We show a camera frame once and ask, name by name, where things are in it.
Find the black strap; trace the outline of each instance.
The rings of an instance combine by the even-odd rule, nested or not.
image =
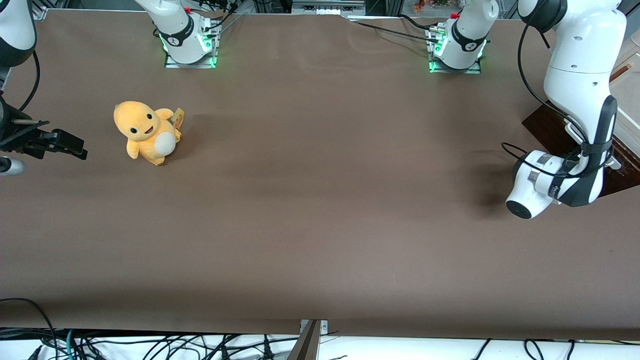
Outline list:
[[[608,142],[605,142],[605,143],[583,142],[582,144],[580,144],[580,149],[582,150],[582,153],[585,154],[586,156],[600,155],[603,152],[606,152],[609,149],[611,149],[612,143],[613,143],[613,138],[611,138]]]
[[[462,35],[460,33],[460,31],[458,31],[458,21],[456,20],[456,22],[453,23],[453,26],[451,26],[452,29],[452,34],[453,34],[453,38],[456,39],[456,42],[460,44],[460,46],[462,46],[462,51],[465,51],[467,53],[470,53],[474,50],[476,50],[480,45],[482,45],[482,43],[484,42],[484,40],[486,39],[485,35],[483,38],[477,39],[477,40],[472,40],[469,39],[468,37],[465,37],[464,35]]]
[[[169,43],[169,45],[175,46],[175,47],[182,46],[182,42],[184,41],[184,39],[191,36],[191,33],[193,32],[194,22],[192,17],[190,16],[187,16],[187,17],[189,18],[189,23],[187,24],[186,28],[184,28],[182,31],[177,32],[175,34],[167,34],[160,31],[160,35],[162,36],[164,41]]]

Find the wooden stick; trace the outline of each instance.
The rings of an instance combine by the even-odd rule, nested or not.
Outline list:
[[[631,69],[631,64],[626,64],[625,66],[618,69],[618,71],[614,72],[609,78],[609,82],[614,81],[618,78],[618,76],[624,74],[628,69]]]

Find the metal bracket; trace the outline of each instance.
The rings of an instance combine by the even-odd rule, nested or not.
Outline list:
[[[329,333],[329,321],[328,320],[319,320],[320,321],[320,335],[327,335]],[[309,323],[309,320],[300,320],[300,334],[305,330],[305,327]]]
[[[320,334],[329,330],[326,320],[302,320],[302,333],[293,346],[287,360],[317,360]]]

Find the white floor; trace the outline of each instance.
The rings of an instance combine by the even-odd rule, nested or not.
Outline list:
[[[292,335],[269,335],[269,339],[290,338]],[[222,339],[222,336],[205,336],[209,347],[215,347]],[[102,338],[96,339],[109,341],[139,341],[139,340],[160,340],[162,337],[139,337],[139,338]],[[227,346],[237,347],[262,343],[262,335],[242,335],[232,340]],[[202,344],[200,338],[194,341]],[[484,340],[454,340],[454,339],[410,339],[410,338],[360,338],[352,336],[323,336],[318,354],[318,360],[335,360],[344,357],[344,360],[471,360],[473,359]],[[13,340],[0,341],[0,358],[3,360],[25,360],[41,343],[38,340]],[[106,360],[141,360],[153,343],[142,343],[135,345],[119,344],[97,344],[102,356]],[[286,341],[271,344],[273,353],[278,354],[292,349],[294,341]],[[539,341],[538,345],[544,355],[545,360],[565,360],[569,350],[569,343]],[[187,345],[199,351],[196,354],[190,350],[178,350],[171,360],[198,360],[199,356],[204,356],[204,349],[196,345]],[[537,353],[533,346],[530,350],[537,358]],[[54,350],[43,347],[38,356],[39,360],[47,360],[54,357]],[[156,356],[154,360],[165,359],[167,349]],[[256,359],[261,353],[255,349],[249,349],[232,356],[232,360]],[[213,360],[220,360],[218,353]],[[480,360],[528,360],[529,357],[524,351],[522,341],[492,340],[484,350]],[[615,359],[615,360],[638,360],[640,359],[640,346],[618,345],[618,344],[596,344],[596,343],[576,343],[571,360],[588,359]]]

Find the brown table surface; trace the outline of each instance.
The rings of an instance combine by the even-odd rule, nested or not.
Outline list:
[[[479,76],[430,74],[419,40],[329,15],[246,16],[212,70],[164,69],[145,13],[37,28],[27,113],[89,157],[18,155],[27,172],[1,179],[0,293],[55,327],[640,338],[640,188],[530,221],[503,204],[500,142],[540,147],[520,124],[538,107],[521,22],[495,24]],[[524,59],[541,91],[533,32]],[[16,68],[6,100],[33,77]],[[186,112],[166,166],[127,156],[126,100]],[[44,326],[9,304],[0,325]]]

